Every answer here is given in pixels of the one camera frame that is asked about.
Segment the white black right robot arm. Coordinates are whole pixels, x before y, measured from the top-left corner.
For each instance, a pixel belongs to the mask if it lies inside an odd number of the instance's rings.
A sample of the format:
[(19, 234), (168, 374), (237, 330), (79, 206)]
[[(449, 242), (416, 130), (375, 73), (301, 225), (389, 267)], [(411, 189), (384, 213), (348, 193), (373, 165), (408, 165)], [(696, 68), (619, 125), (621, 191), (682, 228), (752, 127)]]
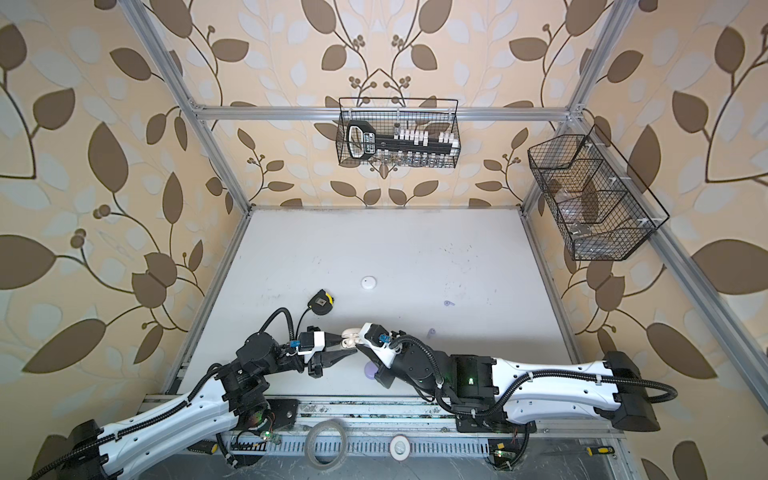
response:
[(452, 415), (461, 431), (498, 431), (545, 419), (598, 418), (620, 431), (656, 432), (657, 404), (677, 390), (644, 379), (624, 353), (574, 365), (524, 364), (490, 356), (447, 354), (411, 335), (381, 335), (359, 345), (384, 387), (400, 380)]

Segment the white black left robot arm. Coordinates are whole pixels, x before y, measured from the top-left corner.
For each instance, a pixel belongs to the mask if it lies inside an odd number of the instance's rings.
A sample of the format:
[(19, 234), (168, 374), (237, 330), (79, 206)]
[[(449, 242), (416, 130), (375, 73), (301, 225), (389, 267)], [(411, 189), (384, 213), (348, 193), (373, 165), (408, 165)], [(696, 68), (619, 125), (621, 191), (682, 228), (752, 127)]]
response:
[(34, 479), (133, 479), (162, 460), (203, 440), (243, 426), (267, 410), (271, 374), (309, 370), (314, 377), (351, 355), (359, 329), (341, 334), (319, 329), (289, 334), (278, 343), (264, 328), (250, 335), (226, 364), (215, 363), (190, 392), (131, 418), (75, 427), (68, 451), (36, 467)]

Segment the white earbud charging case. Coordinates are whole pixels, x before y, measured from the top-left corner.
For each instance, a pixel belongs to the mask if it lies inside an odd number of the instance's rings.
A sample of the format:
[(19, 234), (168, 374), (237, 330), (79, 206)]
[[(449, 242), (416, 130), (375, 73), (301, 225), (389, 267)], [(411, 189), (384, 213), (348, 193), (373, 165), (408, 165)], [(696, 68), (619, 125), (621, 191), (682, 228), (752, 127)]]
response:
[(373, 276), (365, 276), (361, 279), (360, 285), (364, 290), (373, 290), (377, 286), (377, 280)]

